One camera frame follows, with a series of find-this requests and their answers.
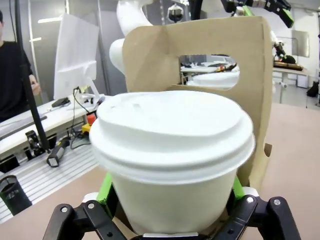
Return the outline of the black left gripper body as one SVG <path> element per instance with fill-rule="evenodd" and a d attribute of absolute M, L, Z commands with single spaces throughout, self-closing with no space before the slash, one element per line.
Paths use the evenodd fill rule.
<path fill-rule="evenodd" d="M 267 0 L 220 0 L 226 12 L 234 12 L 237 7 L 249 6 L 253 8 L 264 8 Z"/>

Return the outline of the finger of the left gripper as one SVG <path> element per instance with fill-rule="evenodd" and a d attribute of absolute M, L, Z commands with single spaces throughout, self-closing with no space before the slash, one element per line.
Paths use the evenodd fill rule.
<path fill-rule="evenodd" d="M 278 15 L 287 28 L 292 28 L 291 5 L 286 0 L 266 0 L 266 10 Z"/>
<path fill-rule="evenodd" d="M 253 13 L 251 12 L 251 10 L 248 8 L 248 6 L 243 5 L 243 6 L 237 6 L 236 7 L 236 16 L 237 17 L 249 17 L 252 16 Z"/>

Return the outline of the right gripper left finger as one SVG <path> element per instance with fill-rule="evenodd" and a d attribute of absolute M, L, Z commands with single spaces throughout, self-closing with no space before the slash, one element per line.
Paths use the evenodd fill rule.
<path fill-rule="evenodd" d="M 143 240 L 141 235 L 127 239 L 113 222 L 118 196 L 108 173 L 93 200 L 74 208 L 63 203 L 55 207 L 42 240 L 82 240 L 85 233 L 95 232 L 100 240 Z"/>

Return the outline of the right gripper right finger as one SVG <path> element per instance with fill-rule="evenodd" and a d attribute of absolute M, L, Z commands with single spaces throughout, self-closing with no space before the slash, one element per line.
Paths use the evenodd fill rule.
<path fill-rule="evenodd" d="M 228 220 L 219 240 L 240 240 L 246 228 L 257 228 L 263 240 L 302 240 L 287 200 L 264 201 L 256 189 L 244 187 L 236 177 L 226 205 Z"/>

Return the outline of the brown cardboard cup carrier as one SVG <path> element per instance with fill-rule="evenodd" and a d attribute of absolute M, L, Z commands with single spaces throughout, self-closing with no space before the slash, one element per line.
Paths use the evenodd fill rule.
<path fill-rule="evenodd" d="M 183 85 L 180 57 L 226 54 L 240 71 L 228 86 Z M 266 134 L 272 105 L 272 55 L 268 23 L 258 16 L 194 20 L 167 26 L 141 26 L 124 39 L 122 57 L 128 93 L 194 91 L 236 102 L 253 123 L 255 148 L 235 178 L 258 189 L 272 146 Z"/>

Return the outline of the white paper cup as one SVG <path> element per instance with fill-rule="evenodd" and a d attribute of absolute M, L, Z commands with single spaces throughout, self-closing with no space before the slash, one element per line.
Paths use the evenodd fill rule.
<path fill-rule="evenodd" d="M 236 170 L 191 184 L 147 184 L 113 176 L 119 202 L 136 234 L 202 232 L 223 214 Z"/>

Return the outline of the white plastic cup lid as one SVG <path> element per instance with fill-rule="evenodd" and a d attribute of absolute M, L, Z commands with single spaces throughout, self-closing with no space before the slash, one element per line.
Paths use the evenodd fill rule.
<path fill-rule="evenodd" d="M 122 93 L 97 109 L 89 139 L 98 162 L 135 182 L 204 182 L 237 170 L 255 150 L 250 116 L 221 95 Z"/>

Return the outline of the background robot equipment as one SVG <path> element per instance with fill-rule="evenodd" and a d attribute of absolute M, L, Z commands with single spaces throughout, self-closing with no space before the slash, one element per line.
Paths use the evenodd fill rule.
<path fill-rule="evenodd" d="M 278 57 L 278 61 L 286 64 L 296 64 L 296 60 L 293 56 L 287 55 L 283 49 L 284 43 L 278 40 L 275 33 L 271 30 L 270 31 L 272 47 L 275 49 L 275 54 Z"/>

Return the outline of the grey ribbed aluminium platform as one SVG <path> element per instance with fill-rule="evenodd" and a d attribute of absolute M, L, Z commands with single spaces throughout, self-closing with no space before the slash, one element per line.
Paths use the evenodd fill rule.
<path fill-rule="evenodd" d="M 28 199 L 35 205 L 98 166 L 90 145 L 73 150 L 67 148 L 56 168 L 50 167 L 46 159 L 44 156 L 25 162 L 8 173 L 0 173 L 0 179 L 16 176 Z"/>

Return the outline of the wooden top background table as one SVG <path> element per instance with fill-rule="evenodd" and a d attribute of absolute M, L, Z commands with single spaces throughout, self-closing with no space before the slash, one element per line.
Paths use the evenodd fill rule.
<path fill-rule="evenodd" d="M 295 86 L 298 88 L 299 86 L 299 76 L 302 76 L 305 78 L 305 86 L 308 88 L 310 86 L 310 80 L 312 77 L 312 74 L 310 71 L 306 68 L 303 68 L 302 70 L 294 70 L 294 69 L 287 69 L 287 68 L 280 68 L 280 67 L 273 67 L 273 73 L 279 74 L 279 76 L 273 76 L 272 77 L 272 84 L 273 84 L 273 92 L 277 92 L 277 87 L 279 87 L 279 103 L 283 103 L 283 95 L 284 91 L 289 86 L 289 75 L 295 75 Z"/>

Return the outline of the white cabinet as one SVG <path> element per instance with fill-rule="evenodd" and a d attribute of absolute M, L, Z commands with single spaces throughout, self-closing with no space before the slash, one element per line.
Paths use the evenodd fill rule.
<path fill-rule="evenodd" d="M 309 87 L 309 76 L 308 75 L 297 75 L 296 87 L 307 89 Z"/>

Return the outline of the black yellow handheld scanner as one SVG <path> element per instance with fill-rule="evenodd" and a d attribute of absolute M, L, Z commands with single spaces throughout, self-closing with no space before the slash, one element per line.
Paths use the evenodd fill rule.
<path fill-rule="evenodd" d="M 66 148 L 70 145 L 70 138 L 65 137 L 60 140 L 54 149 L 51 151 L 49 156 L 46 159 L 46 163 L 51 168 L 57 168 L 60 164 L 60 159 L 63 157 Z"/>

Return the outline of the black mesh pen holder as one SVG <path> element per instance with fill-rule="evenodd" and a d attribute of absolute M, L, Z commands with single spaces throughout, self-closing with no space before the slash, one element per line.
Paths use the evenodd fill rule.
<path fill-rule="evenodd" d="M 15 175 L 0 179 L 0 198 L 13 216 L 33 205 Z"/>

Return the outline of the black bag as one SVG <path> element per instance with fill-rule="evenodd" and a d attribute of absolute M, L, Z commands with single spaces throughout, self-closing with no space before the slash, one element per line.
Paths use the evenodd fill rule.
<path fill-rule="evenodd" d="M 313 81 L 312 87 L 306 92 L 306 95 L 311 98 L 317 98 L 319 94 L 319 82 Z"/>

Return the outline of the black pole clamp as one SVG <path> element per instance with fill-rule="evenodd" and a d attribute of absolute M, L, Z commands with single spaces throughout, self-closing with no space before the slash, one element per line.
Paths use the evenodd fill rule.
<path fill-rule="evenodd" d="M 31 130 L 25 133 L 29 148 L 25 150 L 25 154 L 28 160 L 32 160 L 45 153 L 45 149 L 42 147 L 35 131 Z"/>

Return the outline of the yellow emergency stop button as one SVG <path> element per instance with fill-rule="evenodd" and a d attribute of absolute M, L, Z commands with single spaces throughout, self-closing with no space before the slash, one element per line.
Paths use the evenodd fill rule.
<path fill-rule="evenodd" d="M 94 113 L 89 114 L 86 116 L 86 124 L 84 124 L 81 127 L 81 131 L 84 135 L 88 135 L 91 129 L 91 126 L 93 125 L 93 123 L 95 122 L 95 120 L 97 119 L 96 115 Z"/>

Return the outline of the white bench table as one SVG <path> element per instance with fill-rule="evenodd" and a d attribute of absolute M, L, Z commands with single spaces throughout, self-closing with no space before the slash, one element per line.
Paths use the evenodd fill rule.
<path fill-rule="evenodd" d="M 97 105 L 97 101 L 94 101 L 93 104 L 84 103 L 83 107 L 77 102 L 71 102 L 68 106 L 49 110 L 52 103 L 51 101 L 37 107 L 47 139 L 55 134 L 59 135 L 66 132 L 78 123 L 84 122 L 87 113 L 93 112 Z M 23 152 L 25 148 L 30 147 L 26 137 L 27 132 L 35 131 L 36 135 L 39 136 L 35 124 L 28 127 L 23 126 L 24 119 L 31 117 L 31 111 L 26 111 L 0 124 L 0 163 L 5 158 L 20 151 Z"/>

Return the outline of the small black device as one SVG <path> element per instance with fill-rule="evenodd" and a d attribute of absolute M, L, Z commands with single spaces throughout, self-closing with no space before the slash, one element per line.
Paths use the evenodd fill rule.
<path fill-rule="evenodd" d="M 51 107 L 52 108 L 57 108 L 57 107 L 61 107 L 61 106 L 64 106 L 66 104 L 69 104 L 69 103 L 70 103 L 69 98 L 65 97 L 65 98 L 61 98 L 61 99 L 56 100 L 54 103 L 51 104 Z"/>

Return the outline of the man in black shirt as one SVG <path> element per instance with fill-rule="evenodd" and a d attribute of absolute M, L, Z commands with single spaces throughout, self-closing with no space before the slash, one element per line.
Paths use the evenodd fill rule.
<path fill-rule="evenodd" d="M 4 26 L 0 10 L 0 123 L 30 109 L 20 68 L 19 45 L 3 40 Z"/>

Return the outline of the white computer monitor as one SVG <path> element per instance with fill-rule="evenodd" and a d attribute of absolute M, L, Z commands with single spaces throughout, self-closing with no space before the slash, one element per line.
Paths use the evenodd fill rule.
<path fill-rule="evenodd" d="M 91 87 L 97 78 L 97 48 L 100 29 L 79 17 L 65 13 L 60 22 L 54 69 L 53 98 L 66 98 L 77 87 Z"/>

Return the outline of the grey wall panel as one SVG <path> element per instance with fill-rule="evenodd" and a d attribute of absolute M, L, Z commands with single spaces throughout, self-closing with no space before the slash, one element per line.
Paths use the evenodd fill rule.
<path fill-rule="evenodd" d="M 307 31 L 292 30 L 292 54 L 299 57 L 310 57 L 310 38 Z"/>

